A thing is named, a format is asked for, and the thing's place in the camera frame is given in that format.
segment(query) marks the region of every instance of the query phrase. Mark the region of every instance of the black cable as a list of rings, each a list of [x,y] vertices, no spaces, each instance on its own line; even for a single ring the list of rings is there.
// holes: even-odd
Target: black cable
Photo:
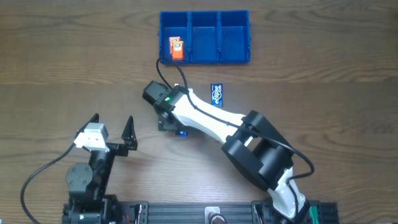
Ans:
[[[42,172],[43,170],[45,170],[46,168],[48,168],[49,166],[51,166],[52,164],[58,162],[59,160],[61,160],[62,158],[64,158],[72,149],[73,147],[75,147],[75,143],[73,143],[72,145],[69,146],[68,150],[66,150],[60,157],[54,159],[53,161],[49,162],[48,164],[46,164],[45,166],[43,166],[42,168],[38,169],[36,172],[34,172],[32,175],[30,175],[30,177],[25,181],[24,186],[22,186],[22,190],[21,190],[21,205],[22,208],[24,209],[26,215],[30,218],[30,220],[32,220],[33,223],[35,224],[40,224],[33,216],[32,214],[30,214],[30,212],[28,211],[26,204],[25,204],[25,200],[24,200],[24,195],[25,195],[25,189],[27,187],[27,185],[29,184],[29,182],[40,172]]]
[[[293,152],[294,154],[298,155],[301,159],[303,159],[303,160],[308,164],[308,166],[310,167],[310,171],[309,171],[309,172],[306,172],[306,173],[304,173],[304,174],[298,174],[298,175],[291,176],[291,177],[287,178],[286,181],[285,181],[285,183],[287,184],[287,186],[288,186],[289,189],[292,191],[292,193],[293,193],[293,195],[294,195],[294,197],[295,197],[295,207],[296,207],[296,209],[295,209],[295,214],[297,215],[297,213],[299,212],[299,200],[298,200],[297,195],[296,195],[296,193],[294,192],[292,186],[290,185],[290,181],[291,181],[291,180],[294,180],[294,179],[300,179],[300,178],[303,178],[303,177],[308,177],[308,176],[310,176],[311,174],[313,174],[314,171],[315,171],[315,168],[314,168],[314,166],[313,166],[312,161],[311,161],[307,156],[305,156],[303,153],[301,153],[300,151],[296,150],[296,149],[293,148],[293,147],[290,147],[290,146],[288,146],[288,145],[286,145],[286,144],[284,144],[284,143],[281,143],[281,142],[279,142],[279,141],[276,141],[275,139],[272,139],[272,138],[269,138],[269,137],[267,137],[267,136],[265,136],[265,135],[262,135],[261,133],[258,133],[257,131],[253,131],[253,130],[251,130],[251,129],[244,128],[244,127],[238,126],[238,125],[236,125],[236,124],[230,123],[230,122],[228,122],[228,121],[225,121],[225,120],[223,120],[223,119],[217,118],[216,116],[213,116],[213,115],[207,113],[206,111],[203,111],[203,110],[201,110],[200,108],[198,108],[198,107],[192,102],[191,97],[190,97],[189,94],[188,94],[188,93],[189,93],[189,90],[188,90],[188,83],[187,83],[187,79],[185,78],[184,72],[181,70],[180,66],[179,66],[177,63],[175,63],[173,60],[171,60],[171,59],[169,59],[169,58],[166,58],[166,57],[160,57],[160,58],[158,58],[158,59],[156,60],[156,69],[157,69],[157,73],[158,73],[159,76],[162,78],[162,80],[166,83],[166,85],[167,85],[170,89],[172,89],[172,87],[170,86],[170,84],[165,80],[165,78],[163,77],[163,75],[161,74],[161,72],[160,72],[160,70],[159,70],[159,62],[160,62],[161,60],[167,60],[167,61],[169,61],[169,62],[170,62],[172,65],[174,65],[174,66],[178,69],[178,71],[180,72],[181,77],[182,77],[182,80],[183,80],[183,82],[184,82],[185,94],[186,94],[186,96],[187,96],[187,98],[188,98],[189,103],[192,105],[193,109],[198,110],[199,112],[203,113],[204,115],[209,116],[209,117],[215,119],[216,121],[219,121],[219,122],[221,122],[221,123],[224,123],[224,124],[226,124],[227,126],[232,126],[232,127],[238,128],[238,130],[247,132],[247,133],[249,133],[249,134],[251,134],[251,135],[253,135],[253,136],[259,136],[260,138],[263,138],[263,139],[268,140],[268,141],[270,141],[270,142],[273,142],[273,143],[275,143],[275,144],[277,144],[277,145],[280,145],[280,146],[282,146],[282,147],[288,149],[289,151]]]

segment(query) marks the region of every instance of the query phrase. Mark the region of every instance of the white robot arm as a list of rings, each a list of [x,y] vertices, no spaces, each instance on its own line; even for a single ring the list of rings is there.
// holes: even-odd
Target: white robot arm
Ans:
[[[255,111],[251,111],[247,116],[230,113],[205,103],[192,89],[189,89],[187,94],[190,95],[192,103],[204,112],[237,126],[255,129],[289,146],[263,115]],[[290,186],[298,201],[296,211],[295,195],[286,183],[286,180],[293,176],[292,153],[265,139],[251,152],[246,146],[257,136],[228,126],[196,110],[189,102],[187,94],[182,86],[176,85],[170,90],[163,84],[152,81],[144,89],[142,97],[154,106],[160,117],[159,123],[168,124],[169,128],[159,128],[160,130],[173,129],[170,125],[174,129],[193,127],[222,142],[221,149],[238,171],[261,190],[269,192],[275,210],[290,222],[301,221],[309,205],[294,180],[290,180]]]

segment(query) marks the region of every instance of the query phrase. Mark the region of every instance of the green component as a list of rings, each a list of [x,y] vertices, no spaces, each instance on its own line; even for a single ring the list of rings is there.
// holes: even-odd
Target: green component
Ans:
[[[309,212],[310,212],[312,224],[319,224],[318,208],[316,206],[311,206]]]

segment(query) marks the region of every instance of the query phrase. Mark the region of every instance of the blue tray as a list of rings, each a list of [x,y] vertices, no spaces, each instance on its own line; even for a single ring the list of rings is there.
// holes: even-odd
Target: blue tray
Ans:
[[[171,58],[169,37],[184,41],[178,63],[246,63],[250,60],[249,11],[162,11],[159,56]]]

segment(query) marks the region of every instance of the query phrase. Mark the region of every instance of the wooden table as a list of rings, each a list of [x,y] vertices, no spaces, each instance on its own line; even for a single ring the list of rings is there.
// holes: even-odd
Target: wooden table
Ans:
[[[109,194],[149,202],[250,202],[268,198],[202,134],[157,131],[142,98],[159,54],[159,11],[249,9],[247,65],[184,66],[224,109],[264,114],[314,162],[298,180],[312,200],[338,202],[342,223],[398,220],[398,4],[395,1],[0,2],[0,219],[29,223],[19,201],[26,178],[58,157],[94,113],[120,135],[134,117],[137,152],[116,158]],[[162,67],[170,83],[176,69]],[[73,150],[28,186],[29,210],[60,223],[65,174],[88,153]],[[308,167],[294,158],[295,173]]]

